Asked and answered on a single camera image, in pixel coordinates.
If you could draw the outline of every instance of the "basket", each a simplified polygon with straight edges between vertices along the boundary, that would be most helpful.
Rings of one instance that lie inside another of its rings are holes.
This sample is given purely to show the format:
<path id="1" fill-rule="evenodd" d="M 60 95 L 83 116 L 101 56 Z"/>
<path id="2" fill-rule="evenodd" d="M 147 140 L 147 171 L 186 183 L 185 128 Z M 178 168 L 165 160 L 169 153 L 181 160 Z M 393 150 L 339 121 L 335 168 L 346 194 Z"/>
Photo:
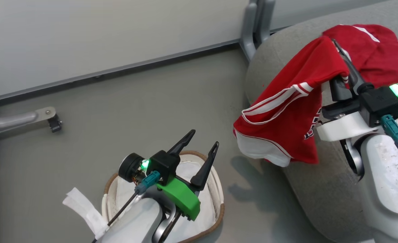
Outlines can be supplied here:
<path id="1" fill-rule="evenodd" d="M 198 163 L 199 165 L 202 166 L 207 159 L 207 156 L 196 151 L 182 151 L 179 154 L 179 157 L 181 158 L 181 162 L 179 163 L 180 165 L 182 163 Z M 115 173 L 113 176 L 111 176 L 111 178 L 106 183 L 106 186 L 104 188 L 104 195 L 103 195 L 101 208 L 102 208 L 102 216 L 107 221 L 109 221 L 118 212 L 119 205 L 117 205 L 117 199 L 116 199 L 118 180 L 122 179 L 118 177 L 117 173 Z M 212 216 L 210 214 L 210 217 L 214 218 L 215 223 L 212 226 L 210 226 L 207 230 L 202 231 L 196 235 L 191 235 L 188 238 L 180 241 L 181 243 L 193 242 L 201 237 L 208 235 L 209 233 L 216 230 L 223 220 L 223 215 L 225 213 L 225 204 L 223 203 L 223 190 L 219 180 L 219 176 L 214 166 L 211 168 L 211 172 L 208 176 L 206 184 L 208 186 L 208 191 L 211 197 L 211 202 L 214 211 Z"/>

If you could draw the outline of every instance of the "gray floor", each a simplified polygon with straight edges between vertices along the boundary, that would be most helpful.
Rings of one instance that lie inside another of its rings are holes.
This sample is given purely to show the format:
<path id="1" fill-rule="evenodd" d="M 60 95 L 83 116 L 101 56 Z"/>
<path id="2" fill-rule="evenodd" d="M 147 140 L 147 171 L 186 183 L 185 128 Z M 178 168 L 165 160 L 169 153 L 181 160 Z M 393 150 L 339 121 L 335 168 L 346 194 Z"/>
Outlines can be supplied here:
<path id="1" fill-rule="evenodd" d="M 190 129 L 188 149 L 215 160 L 225 194 L 222 226 L 202 242 L 328 242 L 308 222 L 281 170 L 238 150 L 232 124 L 244 104 L 247 65 L 226 51 L 0 107 L 0 115 L 54 106 L 63 130 L 45 123 L 0 135 L 0 243 L 91 242 L 62 204 L 77 187 L 98 210 L 121 160 L 169 149 Z"/>

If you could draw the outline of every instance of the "gray fabric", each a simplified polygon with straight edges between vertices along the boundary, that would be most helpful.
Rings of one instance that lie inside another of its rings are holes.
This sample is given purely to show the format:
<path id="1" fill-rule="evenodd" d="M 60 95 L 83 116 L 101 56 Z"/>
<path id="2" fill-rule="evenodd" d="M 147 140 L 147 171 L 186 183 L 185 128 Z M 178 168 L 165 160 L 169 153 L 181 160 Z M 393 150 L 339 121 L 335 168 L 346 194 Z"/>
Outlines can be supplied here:
<path id="1" fill-rule="evenodd" d="M 253 102 L 271 80 L 307 43 L 338 24 L 380 24 L 398 36 L 398 0 L 390 0 L 313 19 L 284 29 L 270 37 L 256 52 L 247 71 L 245 91 Z M 331 103 L 323 93 L 323 105 Z M 365 225 L 355 183 L 338 142 L 315 136 L 320 164 L 292 163 L 284 172 L 312 224 L 336 242 L 371 238 Z"/>

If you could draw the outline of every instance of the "cable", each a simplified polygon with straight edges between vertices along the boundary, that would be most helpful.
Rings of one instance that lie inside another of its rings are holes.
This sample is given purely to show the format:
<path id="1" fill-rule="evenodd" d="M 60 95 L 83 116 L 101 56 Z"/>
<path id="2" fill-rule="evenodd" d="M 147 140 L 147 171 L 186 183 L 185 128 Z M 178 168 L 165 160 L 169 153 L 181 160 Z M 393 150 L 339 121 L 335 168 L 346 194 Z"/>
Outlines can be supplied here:
<path id="1" fill-rule="evenodd" d="M 124 204 L 124 206 L 122 206 L 122 208 L 119 209 L 117 214 L 115 214 L 115 216 L 109 221 L 109 223 L 107 223 L 108 226 L 110 226 L 119 217 L 119 215 L 122 213 L 122 211 L 124 211 L 124 209 L 132 202 L 132 200 L 138 195 L 138 193 L 139 193 L 139 191 L 134 192 L 134 194 L 130 197 L 130 199 Z"/>

